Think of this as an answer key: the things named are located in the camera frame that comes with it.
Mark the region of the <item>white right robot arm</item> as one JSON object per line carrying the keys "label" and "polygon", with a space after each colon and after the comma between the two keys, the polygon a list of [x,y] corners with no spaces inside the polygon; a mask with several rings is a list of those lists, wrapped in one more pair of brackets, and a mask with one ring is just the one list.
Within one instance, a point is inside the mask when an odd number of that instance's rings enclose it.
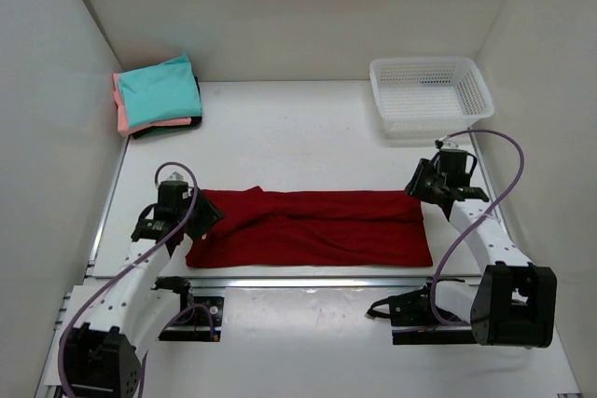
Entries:
{"label": "white right robot arm", "polygon": [[557,278],[521,252],[493,216],[489,198],[470,184],[478,159],[442,148],[423,158],[406,187],[437,205],[458,231],[481,272],[478,284],[436,271],[424,286],[371,304],[386,319],[394,345],[481,345],[546,348],[553,339]]}

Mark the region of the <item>red t shirt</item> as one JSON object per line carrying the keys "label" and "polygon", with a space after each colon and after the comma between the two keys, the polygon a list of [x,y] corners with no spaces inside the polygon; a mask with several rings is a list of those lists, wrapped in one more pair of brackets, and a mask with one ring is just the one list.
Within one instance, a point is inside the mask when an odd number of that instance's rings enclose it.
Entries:
{"label": "red t shirt", "polygon": [[186,256],[190,268],[428,268],[419,200],[403,191],[205,193],[224,212]]}

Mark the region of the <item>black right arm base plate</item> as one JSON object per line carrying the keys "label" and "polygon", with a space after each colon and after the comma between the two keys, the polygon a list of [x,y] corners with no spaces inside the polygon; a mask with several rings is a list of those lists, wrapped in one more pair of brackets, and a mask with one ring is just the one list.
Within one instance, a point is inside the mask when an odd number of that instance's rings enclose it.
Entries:
{"label": "black right arm base plate", "polygon": [[391,324],[394,346],[476,345],[473,332],[466,325],[441,326],[429,305],[429,288],[390,295],[373,302],[366,316]]}

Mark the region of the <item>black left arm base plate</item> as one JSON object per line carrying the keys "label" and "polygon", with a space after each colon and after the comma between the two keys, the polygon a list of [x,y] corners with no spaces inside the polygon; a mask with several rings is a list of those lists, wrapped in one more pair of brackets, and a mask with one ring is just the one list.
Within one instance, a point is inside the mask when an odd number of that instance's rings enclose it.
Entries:
{"label": "black left arm base plate", "polygon": [[169,290],[178,295],[183,314],[176,318],[159,337],[170,342],[218,342],[224,317],[223,292],[209,292],[189,279],[163,277],[156,280],[154,290]]}

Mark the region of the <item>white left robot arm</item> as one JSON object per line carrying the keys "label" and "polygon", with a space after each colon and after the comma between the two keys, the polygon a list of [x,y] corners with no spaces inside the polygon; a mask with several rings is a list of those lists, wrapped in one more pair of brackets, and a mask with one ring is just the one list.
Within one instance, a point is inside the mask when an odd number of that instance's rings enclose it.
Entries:
{"label": "white left robot arm", "polygon": [[164,330],[197,312],[209,340],[218,339],[211,308],[194,298],[189,280],[161,272],[184,239],[205,237],[225,214],[193,172],[154,183],[157,199],[140,212],[118,274],[63,327],[57,369],[65,397],[142,396],[149,350]]}

